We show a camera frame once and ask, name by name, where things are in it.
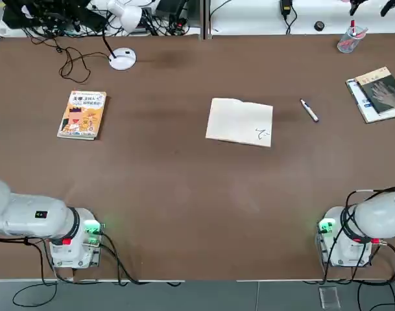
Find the white marker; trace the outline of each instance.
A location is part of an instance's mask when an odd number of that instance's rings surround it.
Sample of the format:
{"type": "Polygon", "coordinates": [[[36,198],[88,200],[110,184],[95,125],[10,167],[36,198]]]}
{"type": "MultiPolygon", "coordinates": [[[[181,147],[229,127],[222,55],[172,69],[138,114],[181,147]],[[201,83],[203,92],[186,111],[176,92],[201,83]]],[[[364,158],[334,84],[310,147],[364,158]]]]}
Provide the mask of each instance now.
{"type": "Polygon", "coordinates": [[[300,99],[302,106],[307,110],[308,114],[313,118],[314,122],[318,122],[318,117],[315,115],[314,111],[307,105],[304,99],[300,99]]]}

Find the glass cup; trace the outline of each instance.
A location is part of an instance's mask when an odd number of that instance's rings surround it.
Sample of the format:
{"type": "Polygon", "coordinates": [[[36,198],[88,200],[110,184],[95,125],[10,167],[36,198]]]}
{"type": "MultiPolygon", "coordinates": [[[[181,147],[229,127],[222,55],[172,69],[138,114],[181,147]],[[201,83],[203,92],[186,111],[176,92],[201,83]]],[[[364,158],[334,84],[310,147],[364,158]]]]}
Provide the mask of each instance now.
{"type": "Polygon", "coordinates": [[[359,42],[366,36],[366,29],[361,27],[348,27],[337,44],[337,48],[342,53],[351,53],[358,46],[359,42]]]}

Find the black sticker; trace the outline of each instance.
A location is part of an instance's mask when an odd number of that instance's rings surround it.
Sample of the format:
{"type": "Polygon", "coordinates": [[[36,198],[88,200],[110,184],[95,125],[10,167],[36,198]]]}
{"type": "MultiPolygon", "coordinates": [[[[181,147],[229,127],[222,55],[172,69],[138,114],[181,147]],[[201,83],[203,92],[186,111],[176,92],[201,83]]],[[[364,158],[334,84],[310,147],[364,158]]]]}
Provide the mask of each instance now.
{"type": "Polygon", "coordinates": [[[36,211],[35,218],[47,218],[47,211],[36,211]]]}

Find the handwriting on notebook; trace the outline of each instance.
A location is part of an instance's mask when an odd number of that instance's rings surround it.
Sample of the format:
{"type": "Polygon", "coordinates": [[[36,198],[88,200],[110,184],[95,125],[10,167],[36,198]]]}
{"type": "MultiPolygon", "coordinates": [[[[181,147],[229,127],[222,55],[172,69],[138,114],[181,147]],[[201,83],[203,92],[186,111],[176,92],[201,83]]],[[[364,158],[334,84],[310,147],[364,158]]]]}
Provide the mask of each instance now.
{"type": "Polygon", "coordinates": [[[270,133],[267,132],[266,130],[259,130],[259,129],[256,129],[255,131],[259,132],[258,135],[257,135],[257,138],[258,138],[259,140],[262,139],[262,137],[264,137],[264,136],[270,135],[270,133]]]}

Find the power adapter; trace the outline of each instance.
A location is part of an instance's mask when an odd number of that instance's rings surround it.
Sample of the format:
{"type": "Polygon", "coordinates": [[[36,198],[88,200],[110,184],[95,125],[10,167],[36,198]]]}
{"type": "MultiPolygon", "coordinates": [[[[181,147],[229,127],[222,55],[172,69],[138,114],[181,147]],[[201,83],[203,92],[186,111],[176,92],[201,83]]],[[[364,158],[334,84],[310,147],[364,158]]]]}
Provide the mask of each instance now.
{"type": "Polygon", "coordinates": [[[281,15],[284,20],[287,20],[287,16],[291,13],[293,0],[280,0],[280,4],[281,4],[281,15]]]}

